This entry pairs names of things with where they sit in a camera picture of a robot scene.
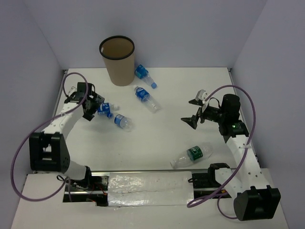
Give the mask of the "green label clear bottle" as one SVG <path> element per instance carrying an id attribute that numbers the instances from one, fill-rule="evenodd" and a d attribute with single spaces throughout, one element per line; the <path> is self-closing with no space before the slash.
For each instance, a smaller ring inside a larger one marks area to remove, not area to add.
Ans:
<path id="1" fill-rule="evenodd" d="M 173 169 L 190 167 L 200 161 L 208 159 L 213 152 L 212 144 L 204 142 L 178 154 L 176 159 L 170 161 L 170 165 Z"/>

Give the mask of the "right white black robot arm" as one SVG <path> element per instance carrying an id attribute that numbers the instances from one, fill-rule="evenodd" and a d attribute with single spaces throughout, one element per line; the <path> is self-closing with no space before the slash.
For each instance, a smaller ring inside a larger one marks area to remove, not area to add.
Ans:
<path id="1" fill-rule="evenodd" d="M 233 154 L 237 168 L 225 163 L 211 164 L 208 183 L 223 188 L 233 199 L 234 213 L 240 221 L 272 219 L 280 202 L 279 189 L 271 187 L 262 173 L 252 146 L 249 132 L 240 120 L 240 98 L 225 94 L 218 107 L 209 105 L 207 92 L 200 90 L 190 104 L 199 106 L 192 117 L 182 118 L 193 129 L 206 120 L 218 124 L 220 135 Z"/>

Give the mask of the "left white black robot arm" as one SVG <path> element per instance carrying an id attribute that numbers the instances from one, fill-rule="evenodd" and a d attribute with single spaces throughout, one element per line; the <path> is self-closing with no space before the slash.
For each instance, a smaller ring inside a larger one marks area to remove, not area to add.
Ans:
<path id="1" fill-rule="evenodd" d="M 82 190 L 93 186 L 88 166 L 72 161 L 66 145 L 68 134 L 81 118 L 91 121 L 104 97 L 95 92 L 91 83 L 78 82 L 77 88 L 64 100 L 59 117 L 29 137 L 30 166 L 33 171 L 60 172 Z"/>

